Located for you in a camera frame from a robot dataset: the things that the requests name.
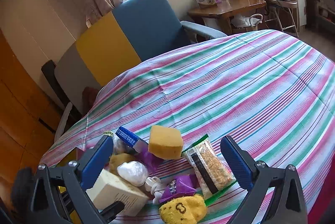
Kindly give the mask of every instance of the yellow plush toy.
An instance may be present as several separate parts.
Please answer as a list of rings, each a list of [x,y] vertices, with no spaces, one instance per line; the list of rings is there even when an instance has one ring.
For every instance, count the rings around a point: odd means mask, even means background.
[[[160,217],[166,224],[196,224],[206,213],[204,198],[198,194],[175,198],[160,207]]]

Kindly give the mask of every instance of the metal screw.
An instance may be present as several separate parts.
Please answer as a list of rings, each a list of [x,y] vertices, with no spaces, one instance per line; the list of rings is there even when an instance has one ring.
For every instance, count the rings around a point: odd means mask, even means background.
[[[78,162],[75,161],[75,160],[69,161],[69,166],[70,167],[75,167],[77,164],[78,164]]]
[[[263,161],[257,161],[257,162],[256,162],[256,165],[257,165],[258,167],[265,167],[265,166],[266,166],[265,162],[263,162]]]
[[[43,170],[44,168],[45,168],[45,164],[40,164],[38,167],[39,170]]]
[[[294,165],[292,165],[292,164],[289,164],[288,167],[289,167],[289,170],[291,170],[291,171],[295,171],[296,170],[296,167]]]

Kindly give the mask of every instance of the bed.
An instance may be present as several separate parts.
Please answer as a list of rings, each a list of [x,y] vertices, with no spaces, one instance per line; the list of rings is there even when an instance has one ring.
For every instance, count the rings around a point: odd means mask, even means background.
[[[178,128],[187,147],[204,134],[220,155],[231,135],[255,160],[297,167],[308,211],[330,168],[335,140],[335,64],[299,39],[253,31],[182,47],[124,72],[93,108],[45,153],[57,164],[73,148],[93,147],[104,131],[124,126],[144,140],[152,125]],[[193,172],[186,160],[165,161],[155,176],[170,182]],[[261,221],[269,189],[254,223]],[[236,183],[208,208],[205,223],[226,223],[246,195]],[[148,203],[113,223],[161,223]]]

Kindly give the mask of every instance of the cracker package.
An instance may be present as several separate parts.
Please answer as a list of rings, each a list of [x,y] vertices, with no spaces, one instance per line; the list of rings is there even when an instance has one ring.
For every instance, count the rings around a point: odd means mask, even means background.
[[[207,206],[236,182],[216,156],[207,134],[184,150],[182,156],[193,166]]]

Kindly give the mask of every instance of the floor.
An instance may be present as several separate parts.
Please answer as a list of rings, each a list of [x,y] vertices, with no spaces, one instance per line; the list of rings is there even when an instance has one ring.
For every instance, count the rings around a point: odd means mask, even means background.
[[[325,31],[316,32],[306,29],[299,33],[299,39],[335,62],[335,35]]]

